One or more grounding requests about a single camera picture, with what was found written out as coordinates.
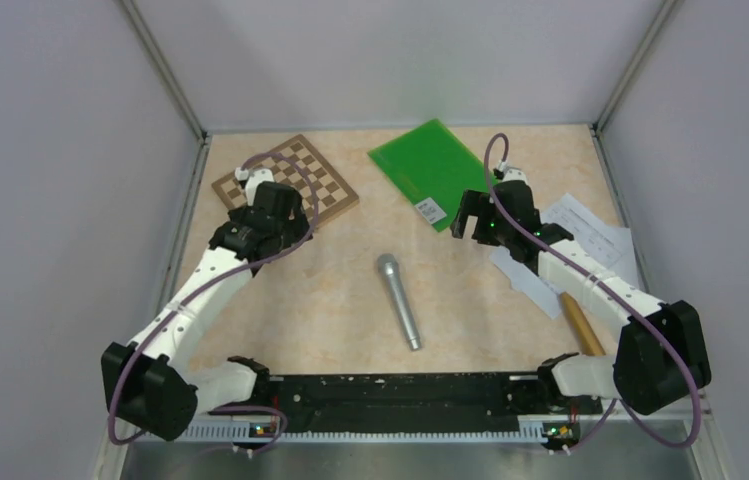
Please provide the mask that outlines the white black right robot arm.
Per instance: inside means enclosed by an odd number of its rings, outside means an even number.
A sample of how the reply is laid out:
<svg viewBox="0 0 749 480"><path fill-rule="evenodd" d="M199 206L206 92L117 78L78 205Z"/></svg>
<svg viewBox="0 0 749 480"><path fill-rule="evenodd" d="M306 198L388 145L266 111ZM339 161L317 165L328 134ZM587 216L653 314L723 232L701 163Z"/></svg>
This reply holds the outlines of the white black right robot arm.
<svg viewBox="0 0 749 480"><path fill-rule="evenodd" d="M696 309L667 303L604 267L556 223L545 223L525 175L509 170L487 191L465 190L450 229L504 248L535 277L570 295L614 335L614 352L565 354L545 362L536 385L539 404L562 412L578 396L618 399L629 410L654 414L684 398L701 411L701 390L712 373Z"/></svg>

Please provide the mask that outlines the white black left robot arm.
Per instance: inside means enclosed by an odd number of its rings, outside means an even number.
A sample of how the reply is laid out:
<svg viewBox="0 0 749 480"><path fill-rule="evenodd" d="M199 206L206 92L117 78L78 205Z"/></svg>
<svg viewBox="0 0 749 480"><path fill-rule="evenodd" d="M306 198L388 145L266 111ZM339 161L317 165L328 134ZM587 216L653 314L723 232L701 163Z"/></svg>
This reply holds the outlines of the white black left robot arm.
<svg viewBox="0 0 749 480"><path fill-rule="evenodd" d="M274 181L266 168L237 173L246 203L229 211L198 265L157 316L102 354L107 429L116 445L124 442L115 432L116 420L171 441L199 414L230 403L253 414L269 404L271 388L248 361L188 370L201 339L233 296L263 265L299 248L313 233L298 189Z"/></svg>

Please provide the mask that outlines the green plastic folder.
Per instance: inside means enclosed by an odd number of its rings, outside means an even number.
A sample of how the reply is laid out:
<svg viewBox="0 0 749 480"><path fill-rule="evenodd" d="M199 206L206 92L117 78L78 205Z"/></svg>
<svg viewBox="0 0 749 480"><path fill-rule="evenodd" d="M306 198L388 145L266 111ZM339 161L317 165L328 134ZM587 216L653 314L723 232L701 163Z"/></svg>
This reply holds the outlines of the green plastic folder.
<svg viewBox="0 0 749 480"><path fill-rule="evenodd" d="M438 232L449 228L466 190L487 190L482 161L438 119L368 156Z"/></svg>

